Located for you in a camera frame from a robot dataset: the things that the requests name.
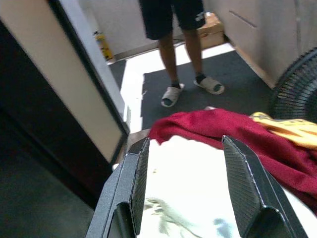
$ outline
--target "cardboard box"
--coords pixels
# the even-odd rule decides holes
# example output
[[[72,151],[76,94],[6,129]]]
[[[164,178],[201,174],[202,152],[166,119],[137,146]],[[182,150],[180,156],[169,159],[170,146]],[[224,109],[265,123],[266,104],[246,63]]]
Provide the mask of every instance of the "cardboard box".
[[[206,15],[206,24],[198,29],[202,49],[224,43],[224,27],[214,13]]]

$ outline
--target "gray floor mat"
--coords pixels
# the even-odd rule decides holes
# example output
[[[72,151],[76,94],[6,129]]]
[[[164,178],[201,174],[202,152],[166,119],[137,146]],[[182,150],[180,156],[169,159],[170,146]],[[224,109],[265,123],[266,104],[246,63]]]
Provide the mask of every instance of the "gray floor mat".
[[[203,60],[207,75],[222,82],[226,90],[221,95],[211,95],[194,85],[195,75],[190,63],[177,67],[178,75],[185,89],[177,104],[172,108],[160,104],[166,87],[170,85],[165,70],[144,75],[142,100],[143,129],[176,112],[202,110],[206,106],[250,115],[261,111],[267,113],[271,95],[270,88],[252,71],[236,53],[229,52]]]

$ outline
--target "red towel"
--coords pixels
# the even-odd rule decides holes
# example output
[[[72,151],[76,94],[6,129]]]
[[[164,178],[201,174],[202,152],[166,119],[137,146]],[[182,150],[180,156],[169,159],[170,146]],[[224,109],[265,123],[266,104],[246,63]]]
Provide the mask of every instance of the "red towel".
[[[159,143],[173,135],[222,149],[221,137],[229,135],[247,144],[263,166],[317,214],[317,151],[296,146],[267,131],[248,116],[222,109],[176,113],[160,119],[149,137]]]

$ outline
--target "white sheet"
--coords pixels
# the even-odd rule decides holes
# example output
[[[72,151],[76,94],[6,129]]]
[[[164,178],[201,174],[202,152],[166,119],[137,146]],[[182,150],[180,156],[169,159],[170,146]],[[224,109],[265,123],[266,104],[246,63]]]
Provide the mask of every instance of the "white sheet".
[[[287,192],[310,237],[314,214]],[[239,238],[228,191],[224,153],[206,144],[172,137],[151,141],[139,238]]]

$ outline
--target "electric fan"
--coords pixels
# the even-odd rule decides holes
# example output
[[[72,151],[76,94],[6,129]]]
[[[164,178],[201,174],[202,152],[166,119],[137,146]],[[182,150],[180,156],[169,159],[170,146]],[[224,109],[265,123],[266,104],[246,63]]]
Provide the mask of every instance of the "electric fan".
[[[280,77],[270,102],[274,119],[317,122],[317,48],[299,57]]]

